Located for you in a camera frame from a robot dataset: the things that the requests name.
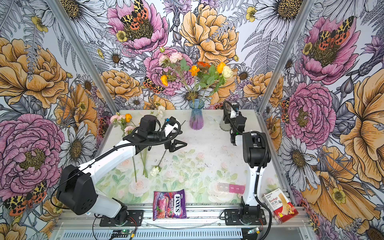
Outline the blue purple glass vase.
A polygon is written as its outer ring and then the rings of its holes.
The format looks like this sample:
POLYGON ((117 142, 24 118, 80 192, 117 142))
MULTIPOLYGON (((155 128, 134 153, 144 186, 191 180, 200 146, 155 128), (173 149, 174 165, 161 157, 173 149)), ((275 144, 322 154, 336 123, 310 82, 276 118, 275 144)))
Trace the blue purple glass vase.
POLYGON ((191 109, 190 127, 193 130, 200 130, 204 126, 203 108, 205 104, 201 99, 194 99, 189 102, 191 109))

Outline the white rose flower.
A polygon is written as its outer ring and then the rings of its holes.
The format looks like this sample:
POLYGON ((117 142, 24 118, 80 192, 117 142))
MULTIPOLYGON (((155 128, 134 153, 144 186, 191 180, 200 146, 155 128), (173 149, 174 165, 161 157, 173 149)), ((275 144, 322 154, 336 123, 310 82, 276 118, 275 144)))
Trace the white rose flower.
POLYGON ((209 97, 214 98, 216 94, 219 94, 219 91, 224 90, 232 84, 231 81, 233 80, 234 72, 229 66, 221 62, 216 66, 215 73, 212 77, 213 81, 209 87, 213 90, 209 97))

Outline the yellow orange rose flower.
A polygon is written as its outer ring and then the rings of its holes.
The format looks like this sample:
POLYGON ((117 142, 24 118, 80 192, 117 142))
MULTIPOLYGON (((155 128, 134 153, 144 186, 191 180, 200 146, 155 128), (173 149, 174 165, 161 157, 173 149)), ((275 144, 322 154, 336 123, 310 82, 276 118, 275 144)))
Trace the yellow orange rose flower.
POLYGON ((219 88, 227 82, 226 77, 223 75, 225 66, 226 64, 223 62, 219 63, 217 66, 210 65, 205 73, 203 82, 206 84, 204 89, 209 91, 208 97, 212 97, 219 91, 219 88))

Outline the orange gerbera flower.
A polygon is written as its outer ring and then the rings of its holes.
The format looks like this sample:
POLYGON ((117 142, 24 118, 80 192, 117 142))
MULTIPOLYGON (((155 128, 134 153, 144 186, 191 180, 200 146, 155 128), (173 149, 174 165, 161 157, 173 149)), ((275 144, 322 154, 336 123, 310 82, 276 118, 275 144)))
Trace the orange gerbera flower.
POLYGON ((207 72, 211 65, 205 62, 198 62, 197 67, 200 69, 200 71, 207 72))

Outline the yellow orange poppy stem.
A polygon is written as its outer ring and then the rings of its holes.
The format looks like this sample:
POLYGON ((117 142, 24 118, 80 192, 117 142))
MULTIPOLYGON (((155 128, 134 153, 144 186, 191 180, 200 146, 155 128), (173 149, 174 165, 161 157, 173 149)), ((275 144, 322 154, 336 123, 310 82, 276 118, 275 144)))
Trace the yellow orange poppy stem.
POLYGON ((188 70, 186 67, 165 67, 161 75, 161 85, 164 87, 163 93, 172 97, 181 88, 192 90, 199 71, 200 69, 197 66, 192 66, 188 70))

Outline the pink carnation flower stem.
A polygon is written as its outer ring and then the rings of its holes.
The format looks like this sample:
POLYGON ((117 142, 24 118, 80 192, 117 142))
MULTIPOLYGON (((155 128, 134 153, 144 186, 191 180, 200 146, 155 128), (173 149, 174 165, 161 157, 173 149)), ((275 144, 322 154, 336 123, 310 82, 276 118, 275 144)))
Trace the pink carnation flower stem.
POLYGON ((192 76, 193 62, 189 56, 174 49, 164 49, 160 52, 159 66, 161 85, 165 95, 174 96, 182 87, 190 88, 194 82, 192 76))

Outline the clear grey glass vase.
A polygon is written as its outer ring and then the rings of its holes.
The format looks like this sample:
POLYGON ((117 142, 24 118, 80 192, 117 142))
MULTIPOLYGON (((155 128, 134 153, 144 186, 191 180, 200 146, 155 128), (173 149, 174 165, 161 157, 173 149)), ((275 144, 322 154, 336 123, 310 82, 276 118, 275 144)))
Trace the clear grey glass vase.
POLYGON ((220 128, 225 132, 229 132, 231 130, 230 121, 228 120, 228 118, 226 116, 223 116, 223 118, 220 122, 220 128))

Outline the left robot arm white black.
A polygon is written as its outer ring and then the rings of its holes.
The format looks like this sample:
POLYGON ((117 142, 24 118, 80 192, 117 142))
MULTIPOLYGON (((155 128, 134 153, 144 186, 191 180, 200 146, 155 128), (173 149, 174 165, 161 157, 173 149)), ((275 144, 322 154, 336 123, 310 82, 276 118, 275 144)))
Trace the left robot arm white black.
POLYGON ((144 149, 163 145, 172 153, 187 146, 176 139, 181 133, 182 125, 174 117, 161 125, 157 117, 145 115, 140 125, 110 150, 78 167, 65 167, 56 190, 57 199, 76 215, 94 213, 122 226, 129 218, 127 206, 99 195, 95 185, 112 169, 144 149))

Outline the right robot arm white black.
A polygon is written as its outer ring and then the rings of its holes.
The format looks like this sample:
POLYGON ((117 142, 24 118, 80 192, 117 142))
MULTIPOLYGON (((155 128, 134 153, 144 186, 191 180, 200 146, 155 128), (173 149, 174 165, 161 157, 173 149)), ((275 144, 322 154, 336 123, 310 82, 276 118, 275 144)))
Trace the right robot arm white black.
POLYGON ((238 212, 232 212, 226 217, 229 225, 264 225, 267 223, 264 214, 265 205, 259 197, 261 179, 265 168, 271 161, 271 151, 265 133, 259 131, 245 132, 247 118, 240 113, 234 118, 224 113, 223 121, 231 127, 231 143, 242 146, 243 159, 248 165, 245 191, 241 197, 238 212))

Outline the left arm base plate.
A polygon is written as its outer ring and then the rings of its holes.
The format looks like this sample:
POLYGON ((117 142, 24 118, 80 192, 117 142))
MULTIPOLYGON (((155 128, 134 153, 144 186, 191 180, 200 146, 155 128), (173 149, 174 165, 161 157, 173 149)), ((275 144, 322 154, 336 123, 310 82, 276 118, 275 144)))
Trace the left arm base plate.
POLYGON ((102 216, 101 227, 140 227, 144 217, 143 210, 123 210, 116 217, 109 218, 102 216))

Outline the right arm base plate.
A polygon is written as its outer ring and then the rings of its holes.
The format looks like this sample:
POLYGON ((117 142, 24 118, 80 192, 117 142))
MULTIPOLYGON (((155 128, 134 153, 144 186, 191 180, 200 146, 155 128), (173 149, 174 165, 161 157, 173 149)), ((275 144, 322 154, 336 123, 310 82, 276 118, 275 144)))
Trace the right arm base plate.
POLYGON ((266 215, 263 209, 260 209, 257 216, 241 215, 240 211, 235 209, 226 209, 223 214, 226 226, 261 226, 267 224, 266 215))

